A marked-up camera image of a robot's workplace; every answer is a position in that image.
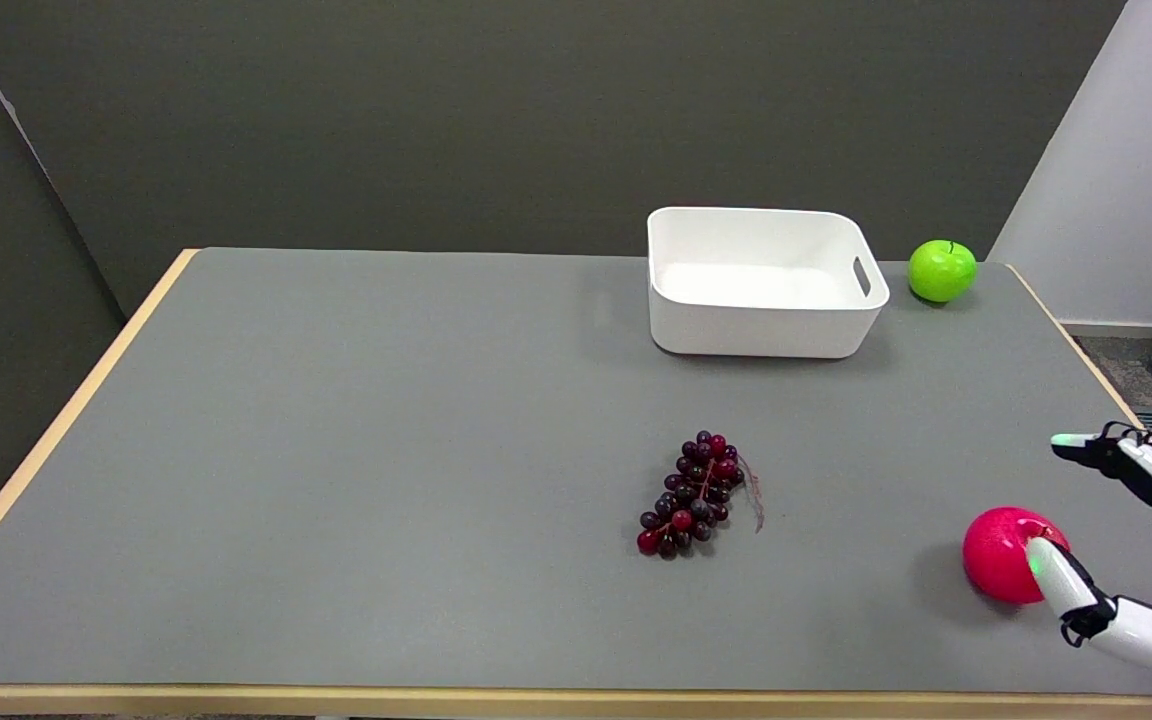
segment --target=gray table surface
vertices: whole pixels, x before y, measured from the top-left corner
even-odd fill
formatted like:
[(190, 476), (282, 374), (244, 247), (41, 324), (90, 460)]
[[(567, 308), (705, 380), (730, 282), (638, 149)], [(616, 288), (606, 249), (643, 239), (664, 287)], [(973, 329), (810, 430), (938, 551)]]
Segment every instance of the gray table surface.
[[(1048, 437), (1120, 410), (1001, 265), (850, 359), (664, 354), (630, 258), (206, 250), (0, 525), (0, 683), (1152, 694), (964, 579), (1043, 511), (1152, 602), (1152, 511)], [(677, 446), (763, 478), (637, 555)]]

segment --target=white wall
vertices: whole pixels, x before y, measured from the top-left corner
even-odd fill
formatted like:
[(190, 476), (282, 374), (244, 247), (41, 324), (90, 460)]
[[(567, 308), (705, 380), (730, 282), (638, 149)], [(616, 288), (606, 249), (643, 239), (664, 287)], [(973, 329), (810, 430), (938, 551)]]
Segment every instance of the white wall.
[(1129, 0), (990, 260), (1066, 323), (1152, 325), (1152, 0)]

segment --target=bin handle hole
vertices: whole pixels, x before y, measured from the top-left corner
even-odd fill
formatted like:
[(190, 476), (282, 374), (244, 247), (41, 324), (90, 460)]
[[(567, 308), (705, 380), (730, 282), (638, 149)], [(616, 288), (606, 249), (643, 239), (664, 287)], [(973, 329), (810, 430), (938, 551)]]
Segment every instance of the bin handle hole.
[(856, 274), (856, 282), (861, 283), (861, 293), (865, 297), (869, 297), (869, 291), (873, 290), (873, 285), (869, 282), (869, 274), (865, 274), (864, 265), (861, 265), (861, 257), (856, 256), (855, 260), (851, 260), (851, 272)]

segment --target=grape bunch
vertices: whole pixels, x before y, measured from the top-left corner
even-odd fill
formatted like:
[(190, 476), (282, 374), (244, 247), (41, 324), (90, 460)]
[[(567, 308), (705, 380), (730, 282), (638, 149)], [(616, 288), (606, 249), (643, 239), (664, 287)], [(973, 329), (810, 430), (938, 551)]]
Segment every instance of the grape bunch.
[(639, 517), (639, 552), (672, 560), (691, 548), (692, 541), (708, 541), (714, 526), (727, 520), (732, 492), (745, 482), (745, 469), (735, 445), (707, 432), (682, 444), (676, 473), (664, 479), (664, 494), (654, 509)]

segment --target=red ball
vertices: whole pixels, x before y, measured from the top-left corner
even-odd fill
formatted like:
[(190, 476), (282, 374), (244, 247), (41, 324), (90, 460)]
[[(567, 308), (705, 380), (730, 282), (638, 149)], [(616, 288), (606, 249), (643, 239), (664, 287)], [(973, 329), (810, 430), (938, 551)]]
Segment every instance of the red ball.
[(972, 521), (963, 538), (963, 568), (980, 592), (1011, 605), (1041, 602), (1025, 558), (1030, 538), (1046, 537), (1069, 550), (1069, 541), (1051, 520), (1024, 507), (995, 507)]

